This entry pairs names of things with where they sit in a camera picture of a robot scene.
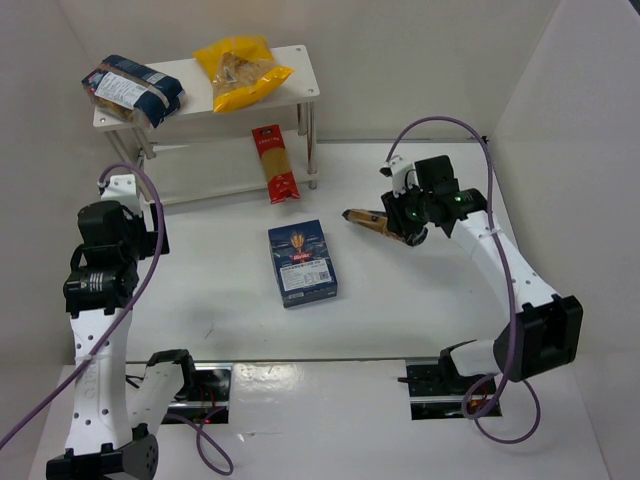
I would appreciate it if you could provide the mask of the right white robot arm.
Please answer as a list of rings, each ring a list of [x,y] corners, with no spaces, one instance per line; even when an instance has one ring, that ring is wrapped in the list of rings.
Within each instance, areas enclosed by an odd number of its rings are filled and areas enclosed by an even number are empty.
[[[412,163],[392,156],[380,172],[392,182],[383,194],[386,228],[416,247],[435,226],[479,269],[507,315],[494,340],[472,340],[442,351],[441,359],[460,377],[503,374],[520,382],[574,361],[583,307],[561,296],[528,264],[475,189],[463,190],[448,156]]]

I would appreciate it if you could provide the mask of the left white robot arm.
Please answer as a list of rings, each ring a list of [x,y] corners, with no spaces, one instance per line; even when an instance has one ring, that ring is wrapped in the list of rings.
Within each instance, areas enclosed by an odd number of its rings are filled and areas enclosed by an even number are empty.
[[[126,348],[139,282],[138,261],[155,253],[156,231],[116,200],[78,213],[82,236],[63,286],[81,373],[74,381],[70,431],[62,455],[48,461],[49,479],[151,479],[159,463],[159,426],[170,403],[193,386],[185,349],[154,353],[126,396]]]

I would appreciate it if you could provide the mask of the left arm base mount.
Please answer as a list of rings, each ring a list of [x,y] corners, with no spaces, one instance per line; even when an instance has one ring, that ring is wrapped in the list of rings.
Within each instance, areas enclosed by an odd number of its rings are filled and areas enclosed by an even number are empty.
[[[171,415],[186,418],[196,425],[227,424],[232,380],[229,363],[195,364],[193,385],[183,389],[169,404],[163,424],[177,424]]]

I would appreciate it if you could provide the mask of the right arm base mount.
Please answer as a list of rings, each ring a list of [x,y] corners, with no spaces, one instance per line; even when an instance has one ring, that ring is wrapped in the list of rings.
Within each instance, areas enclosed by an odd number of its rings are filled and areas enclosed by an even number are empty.
[[[406,372],[397,381],[408,389],[411,419],[463,419],[462,400],[480,376],[449,379],[436,359],[405,362]]]

